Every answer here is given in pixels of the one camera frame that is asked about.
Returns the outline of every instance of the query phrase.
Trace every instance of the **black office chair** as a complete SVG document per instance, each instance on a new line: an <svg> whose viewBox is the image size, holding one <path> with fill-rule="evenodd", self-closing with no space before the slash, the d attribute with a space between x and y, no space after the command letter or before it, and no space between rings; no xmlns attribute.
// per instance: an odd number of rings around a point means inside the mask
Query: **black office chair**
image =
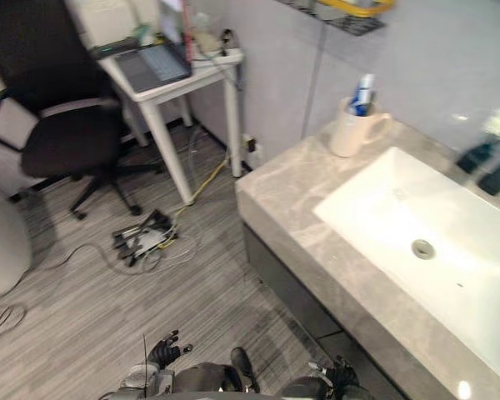
<svg viewBox="0 0 500 400"><path fill-rule="evenodd" d="M116 178L161 171L161 165L118 166L120 139L128 130L108 76L82 45L64 0L0 0L0 76L13 98L40 118L21 153L24 173L35 178L94 176L71 206L78 207L102 185L110 184L132 215L142 209L124 196ZM100 98L103 105L41 118L41 111L64 103Z"/></svg>

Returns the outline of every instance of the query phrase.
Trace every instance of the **marble countertop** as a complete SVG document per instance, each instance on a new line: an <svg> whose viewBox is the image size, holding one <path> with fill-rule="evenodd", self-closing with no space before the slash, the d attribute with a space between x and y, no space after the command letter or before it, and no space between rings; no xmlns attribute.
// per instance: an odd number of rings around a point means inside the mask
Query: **marble countertop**
<svg viewBox="0 0 500 400"><path fill-rule="evenodd" d="M328 150L335 122L237 182L242 219L412 399L500 400L500 377L435 317L313 214L325 197L396 146L500 208L475 177L453 164L457 155L395 122L386 136L352 158Z"/></svg>

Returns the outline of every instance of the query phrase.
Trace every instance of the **floor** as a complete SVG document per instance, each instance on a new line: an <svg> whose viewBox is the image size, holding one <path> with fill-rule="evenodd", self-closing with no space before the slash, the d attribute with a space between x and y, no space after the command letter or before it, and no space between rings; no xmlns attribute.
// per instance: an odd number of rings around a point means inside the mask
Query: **floor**
<svg viewBox="0 0 500 400"><path fill-rule="evenodd" d="M172 136L198 182L223 159L223 151L203 133L196 136L196 152L189 152L190 131L177 128ZM194 168L187 165L190 153ZM132 150L125 162L158 158L150 146ZM181 238L159 266L140 276L125 275L140 266L128 269L116 261L111 232L141 218L130 216L105 190L87 204L85 220L73 219L68 206L85 183L58 182L17 204L39 271L0 299L0 312L3 304L28 308L22 325L0 340L0 399L98 398L118 388L128 369L142 360L143 334L150 348L175 328L194 350L173 369L203 361L228 363L231 348L243 346L264 393L307 375L309 360L329 364L248 264L228 169L182 215ZM122 186L145 213L154 208L169 213L179 205L167 173L128 178ZM99 244L113 267L85 247L65 266L43 271L83 243Z"/></svg>

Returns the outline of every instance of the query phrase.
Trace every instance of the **laptop keyboard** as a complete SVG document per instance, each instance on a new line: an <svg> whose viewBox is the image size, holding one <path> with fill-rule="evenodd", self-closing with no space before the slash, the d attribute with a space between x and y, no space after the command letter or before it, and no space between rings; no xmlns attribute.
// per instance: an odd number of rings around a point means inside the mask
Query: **laptop keyboard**
<svg viewBox="0 0 500 400"><path fill-rule="evenodd" d="M140 51L144 61L161 82L181 77L187 73L165 46L147 47Z"/></svg>

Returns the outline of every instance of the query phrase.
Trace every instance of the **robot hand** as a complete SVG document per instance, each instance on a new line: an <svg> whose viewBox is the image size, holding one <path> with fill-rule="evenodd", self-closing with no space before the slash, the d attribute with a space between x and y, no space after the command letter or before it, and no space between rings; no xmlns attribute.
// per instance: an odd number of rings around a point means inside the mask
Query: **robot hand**
<svg viewBox="0 0 500 400"><path fill-rule="evenodd" d="M182 354L193 350L192 344L187 344L182 348L173 347L173 344L177 341L178 330L171 331L154 346L150 354L148 354L147 360L150 363L156 363L161 369L165 369L167 365L176 361Z"/></svg>
<svg viewBox="0 0 500 400"><path fill-rule="evenodd" d="M331 383L336 400L376 400L367 389L359 386L359 378L350 363L341 356L333 362L333 368L325 368L310 362L309 367L324 375Z"/></svg>

